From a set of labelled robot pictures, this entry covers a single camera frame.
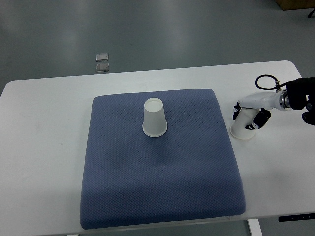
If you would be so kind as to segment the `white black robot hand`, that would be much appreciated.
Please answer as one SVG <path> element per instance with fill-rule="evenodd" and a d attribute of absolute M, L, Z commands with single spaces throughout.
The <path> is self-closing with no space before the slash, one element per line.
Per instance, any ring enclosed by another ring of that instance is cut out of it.
<path fill-rule="evenodd" d="M 271 109 L 290 111 L 289 98 L 286 90 L 278 92 L 258 92 L 240 99 L 233 107 L 233 120 L 237 120 L 243 109 L 258 109 L 257 115 L 252 122 L 245 125 L 246 130 L 262 128 L 271 117 Z"/>

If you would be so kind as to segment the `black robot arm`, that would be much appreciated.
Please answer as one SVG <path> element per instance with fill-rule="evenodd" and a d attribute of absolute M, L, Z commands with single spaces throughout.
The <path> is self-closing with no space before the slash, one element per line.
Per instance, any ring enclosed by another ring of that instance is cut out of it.
<path fill-rule="evenodd" d="M 302 120 L 315 125 L 315 78 L 299 78 L 286 84 L 290 107 L 293 110 L 307 109 Z"/>

